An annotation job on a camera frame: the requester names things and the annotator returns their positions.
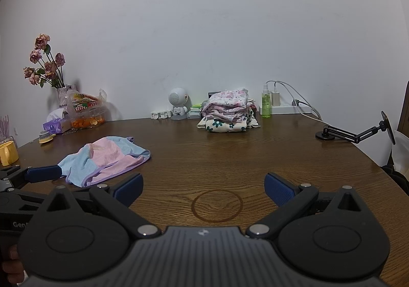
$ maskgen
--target stack of folded clothes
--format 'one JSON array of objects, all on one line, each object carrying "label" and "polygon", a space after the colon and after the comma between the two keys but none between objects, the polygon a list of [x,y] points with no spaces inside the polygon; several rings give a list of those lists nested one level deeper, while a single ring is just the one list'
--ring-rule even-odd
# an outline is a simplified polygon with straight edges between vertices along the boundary
[{"label": "stack of folded clothes", "polygon": [[204,117],[198,128],[216,133],[245,131],[246,128],[259,127],[250,106],[246,89],[223,91],[212,95],[202,108]]}]

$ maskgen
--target pink and blue cloth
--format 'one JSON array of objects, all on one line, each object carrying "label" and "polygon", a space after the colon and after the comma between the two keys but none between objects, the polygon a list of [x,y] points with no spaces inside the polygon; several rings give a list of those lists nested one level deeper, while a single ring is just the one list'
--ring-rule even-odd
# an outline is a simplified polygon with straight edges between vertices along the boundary
[{"label": "pink and blue cloth", "polygon": [[126,173],[150,157],[148,150],[133,143],[133,137],[107,136],[69,154],[58,166],[67,183],[87,187]]}]

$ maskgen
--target gray ribbed panel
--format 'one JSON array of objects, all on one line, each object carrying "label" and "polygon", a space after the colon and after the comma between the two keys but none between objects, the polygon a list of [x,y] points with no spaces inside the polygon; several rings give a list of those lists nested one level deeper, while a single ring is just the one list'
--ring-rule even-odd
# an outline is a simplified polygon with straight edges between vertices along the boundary
[{"label": "gray ribbed panel", "polygon": [[[202,236],[199,231],[209,233]],[[165,234],[135,243],[111,271],[82,282],[32,277],[24,287],[340,287],[286,267],[268,241],[249,239],[237,227],[169,227]],[[376,278],[345,284],[385,287]]]}]

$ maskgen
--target black fabric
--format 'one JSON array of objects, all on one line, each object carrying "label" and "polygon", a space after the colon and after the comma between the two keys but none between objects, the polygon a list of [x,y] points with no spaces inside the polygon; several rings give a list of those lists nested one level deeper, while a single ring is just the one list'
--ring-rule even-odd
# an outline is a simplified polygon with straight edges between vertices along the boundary
[{"label": "black fabric", "polygon": [[397,172],[393,165],[382,166],[384,172],[391,177],[393,181],[407,194],[409,195],[409,181],[404,177],[403,174]]}]

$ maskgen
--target power strip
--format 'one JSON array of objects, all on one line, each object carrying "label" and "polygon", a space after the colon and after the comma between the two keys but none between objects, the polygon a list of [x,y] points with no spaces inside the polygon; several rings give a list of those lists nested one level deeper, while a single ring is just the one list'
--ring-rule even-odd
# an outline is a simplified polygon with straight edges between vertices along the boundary
[{"label": "power strip", "polygon": [[[311,107],[306,105],[299,105],[298,108],[305,114],[311,113]],[[296,106],[281,104],[280,106],[271,106],[271,114],[299,114]]]}]

